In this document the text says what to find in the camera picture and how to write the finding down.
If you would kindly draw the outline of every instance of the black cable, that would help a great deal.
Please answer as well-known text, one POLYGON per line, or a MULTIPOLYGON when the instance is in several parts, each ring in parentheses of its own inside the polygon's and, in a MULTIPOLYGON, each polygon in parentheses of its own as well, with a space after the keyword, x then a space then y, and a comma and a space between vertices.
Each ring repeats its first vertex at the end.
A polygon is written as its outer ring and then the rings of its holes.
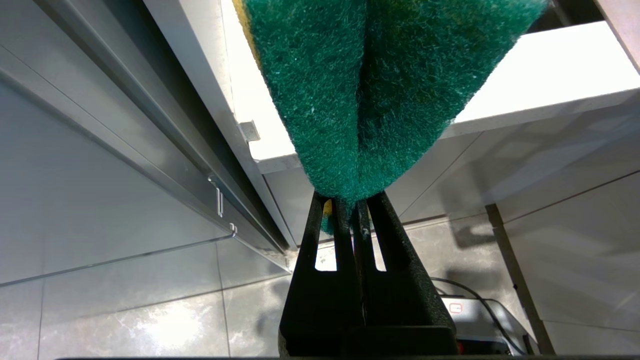
POLYGON ((489 312, 489 315, 491 316, 491 319, 493 320, 493 323, 498 328, 498 330, 500 331, 502 336, 504 336, 504 338, 507 339, 509 344, 514 349, 516 349, 521 355, 527 355, 526 352, 522 351, 522 349, 518 345, 516 345, 515 342, 513 342, 513 340, 511 339, 511 336, 509 336, 509 334, 507 334, 507 332, 504 330, 504 328, 500 324, 500 321, 498 320, 497 316, 495 316, 495 314, 493 313, 493 310, 491 310, 491 307, 489 306, 489 304, 487 304, 486 300, 483 299, 482 296, 480 296, 480 294, 478 294, 475 291, 471 290, 471 288, 469 288, 468 286, 460 284, 457 281, 448 280, 448 279, 442 279, 442 278, 439 278, 439 277, 432 277, 431 280, 432 281, 446 282, 447 284, 451 284, 451 285, 457 286, 459 288, 462 288, 462 289, 468 291, 471 295, 475 296, 476 299, 480 300, 480 303, 482 303, 482 305, 487 310, 487 312, 489 312))

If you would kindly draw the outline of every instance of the sponge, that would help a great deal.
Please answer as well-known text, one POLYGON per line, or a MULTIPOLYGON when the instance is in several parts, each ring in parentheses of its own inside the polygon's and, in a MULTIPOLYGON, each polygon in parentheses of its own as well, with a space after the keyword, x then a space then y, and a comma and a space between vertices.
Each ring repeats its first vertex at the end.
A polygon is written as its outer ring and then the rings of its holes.
POLYGON ((316 190, 354 204, 433 145, 545 0, 234 0, 316 190))

